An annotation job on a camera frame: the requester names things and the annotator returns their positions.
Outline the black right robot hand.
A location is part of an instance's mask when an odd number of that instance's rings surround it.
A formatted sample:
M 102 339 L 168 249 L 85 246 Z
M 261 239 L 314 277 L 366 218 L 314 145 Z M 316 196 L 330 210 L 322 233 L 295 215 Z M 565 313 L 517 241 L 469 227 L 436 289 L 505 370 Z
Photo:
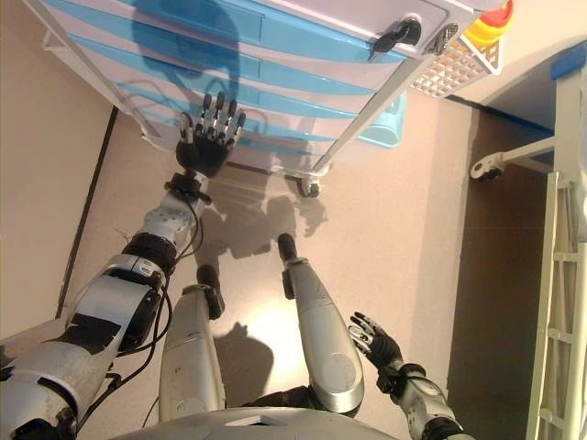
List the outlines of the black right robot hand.
M 396 375 L 404 360 L 400 347 L 373 319 L 361 312 L 350 317 L 349 336 L 378 371 Z

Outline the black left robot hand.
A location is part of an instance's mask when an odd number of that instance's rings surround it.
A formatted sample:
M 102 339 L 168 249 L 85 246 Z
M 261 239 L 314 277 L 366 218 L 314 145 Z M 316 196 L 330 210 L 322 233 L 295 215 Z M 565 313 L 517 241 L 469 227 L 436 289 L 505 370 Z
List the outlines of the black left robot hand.
M 178 163 L 186 171 L 213 178 L 237 145 L 246 120 L 246 114 L 238 112 L 235 99 L 228 101 L 224 92 L 213 99 L 207 93 L 196 119 L 180 113 L 180 137 L 175 150 Z

